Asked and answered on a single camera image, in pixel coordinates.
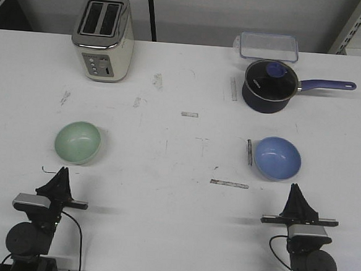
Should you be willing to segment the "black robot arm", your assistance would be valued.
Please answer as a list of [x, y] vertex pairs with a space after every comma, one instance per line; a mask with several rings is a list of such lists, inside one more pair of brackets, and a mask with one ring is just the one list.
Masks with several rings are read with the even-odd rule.
[[287, 234], [283, 237], [286, 239], [290, 264], [287, 265], [281, 259], [278, 261], [289, 271], [337, 271], [334, 258], [321, 247], [332, 243], [325, 228], [336, 227], [339, 222], [320, 218], [318, 212], [305, 200], [297, 183], [291, 185], [282, 213], [264, 215], [261, 222], [280, 224], [287, 228]]
[[76, 201], [71, 194], [69, 169], [62, 167], [44, 186], [36, 188], [36, 194], [19, 193], [12, 206], [26, 213], [27, 222], [13, 226], [5, 244], [10, 252], [10, 271], [60, 271], [56, 259], [48, 257], [61, 217], [71, 215], [64, 208], [86, 210], [85, 201]]

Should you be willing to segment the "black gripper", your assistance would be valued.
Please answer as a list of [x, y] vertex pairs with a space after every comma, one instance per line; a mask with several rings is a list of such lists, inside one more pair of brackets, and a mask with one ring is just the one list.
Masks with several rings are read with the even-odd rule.
[[[326, 227], [336, 227], [339, 222], [333, 219], [318, 218], [316, 212], [307, 203], [297, 183], [293, 183], [290, 188], [289, 197], [287, 198], [284, 209], [280, 215], [263, 215], [260, 218], [262, 223], [285, 225], [286, 228], [291, 225], [315, 225]], [[312, 251], [319, 250], [323, 244], [317, 244], [313, 241], [297, 241], [289, 239], [287, 236], [287, 251], [290, 254], [308, 254]]]
[[[51, 200], [49, 209], [44, 212], [26, 212], [28, 219], [43, 233], [53, 235], [56, 232], [57, 225], [61, 221], [63, 208], [80, 210], [88, 208], [87, 202], [72, 199], [69, 181], [69, 169], [68, 167], [62, 167], [44, 186], [35, 189], [37, 195], [45, 196], [49, 200], [54, 199]], [[60, 197], [61, 193], [63, 200], [55, 199]]]

